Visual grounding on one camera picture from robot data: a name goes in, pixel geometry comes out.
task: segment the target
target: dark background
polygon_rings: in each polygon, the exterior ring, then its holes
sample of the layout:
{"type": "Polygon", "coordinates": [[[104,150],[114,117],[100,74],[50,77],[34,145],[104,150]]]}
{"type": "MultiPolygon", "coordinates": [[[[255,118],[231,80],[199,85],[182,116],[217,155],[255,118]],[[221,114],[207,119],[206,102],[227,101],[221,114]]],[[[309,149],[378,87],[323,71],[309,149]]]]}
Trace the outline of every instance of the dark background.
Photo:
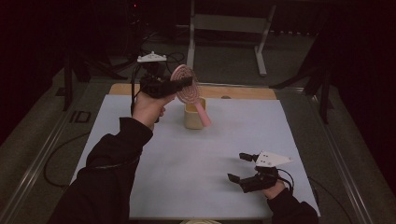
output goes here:
{"type": "MultiPolygon", "coordinates": [[[[196,11],[259,17],[268,8],[263,1],[221,2],[203,0],[196,11]]],[[[282,3],[272,26],[276,35],[319,34],[305,62],[331,61],[332,84],[393,192],[395,9],[386,1],[342,6],[282,3]]],[[[63,67],[66,47],[83,50],[103,63],[109,63],[107,55],[124,55],[132,61],[144,27],[175,36],[175,25],[189,24],[189,14],[189,1],[182,0],[5,2],[0,9],[0,144],[51,86],[63,67]]]]}

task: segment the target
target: beige cup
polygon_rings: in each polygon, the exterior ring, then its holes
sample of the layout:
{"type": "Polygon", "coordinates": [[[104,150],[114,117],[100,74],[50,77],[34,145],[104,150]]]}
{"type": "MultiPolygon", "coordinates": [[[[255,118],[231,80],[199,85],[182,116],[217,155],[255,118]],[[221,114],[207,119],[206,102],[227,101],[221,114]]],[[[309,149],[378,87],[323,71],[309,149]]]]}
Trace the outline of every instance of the beige cup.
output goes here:
{"type": "MultiPolygon", "coordinates": [[[[206,99],[200,97],[200,102],[204,110],[206,110],[206,99]]],[[[184,105],[184,127],[187,129],[203,129],[204,125],[199,118],[195,105],[184,105]]]]}

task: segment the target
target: person's left hand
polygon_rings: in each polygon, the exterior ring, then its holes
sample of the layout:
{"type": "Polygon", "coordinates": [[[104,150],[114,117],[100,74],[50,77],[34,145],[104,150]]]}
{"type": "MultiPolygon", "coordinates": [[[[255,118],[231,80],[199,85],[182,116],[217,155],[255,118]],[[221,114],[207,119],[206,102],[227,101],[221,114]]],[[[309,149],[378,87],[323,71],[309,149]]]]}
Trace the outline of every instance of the person's left hand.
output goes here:
{"type": "Polygon", "coordinates": [[[155,121],[158,117],[162,117],[165,112],[164,106],[173,101],[175,96],[175,94],[171,94],[155,99],[143,92],[139,92],[134,103],[132,118],[153,130],[155,121]]]}

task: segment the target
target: black sleeve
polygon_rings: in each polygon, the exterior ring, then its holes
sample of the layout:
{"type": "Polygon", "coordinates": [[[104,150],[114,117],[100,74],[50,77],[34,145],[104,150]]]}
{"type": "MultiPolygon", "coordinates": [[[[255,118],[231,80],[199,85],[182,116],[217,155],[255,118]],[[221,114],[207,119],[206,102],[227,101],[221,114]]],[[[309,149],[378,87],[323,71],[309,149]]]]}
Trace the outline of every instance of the black sleeve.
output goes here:
{"type": "Polygon", "coordinates": [[[92,149],[87,167],[78,172],[49,223],[128,223],[134,173],[151,137],[151,129],[142,123],[121,118],[120,132],[105,135],[92,149]],[[114,169],[92,169],[122,163],[114,169]]]}
{"type": "Polygon", "coordinates": [[[267,200],[273,211],[273,224],[317,224],[317,211],[308,203],[299,203],[288,189],[284,189],[274,199],[267,200]]]}

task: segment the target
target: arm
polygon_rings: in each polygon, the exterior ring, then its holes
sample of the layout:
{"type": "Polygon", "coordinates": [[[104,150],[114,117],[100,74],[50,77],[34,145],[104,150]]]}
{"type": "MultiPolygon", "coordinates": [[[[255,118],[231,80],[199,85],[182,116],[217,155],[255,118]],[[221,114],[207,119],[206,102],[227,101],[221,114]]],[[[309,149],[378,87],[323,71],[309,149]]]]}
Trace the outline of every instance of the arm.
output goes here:
{"type": "Polygon", "coordinates": [[[174,99],[151,99],[139,93],[132,118],[120,119],[120,132],[107,134],[93,148],[87,166],[67,189],[49,223],[127,223],[129,198],[139,157],[152,136],[163,106],[174,99]],[[124,164],[115,169],[92,167],[124,164]]]}
{"type": "Polygon", "coordinates": [[[274,213],[273,224],[318,223],[317,211],[306,202],[299,203],[285,188],[283,181],[278,180],[273,187],[263,189],[262,193],[268,198],[268,205],[274,213]]]}

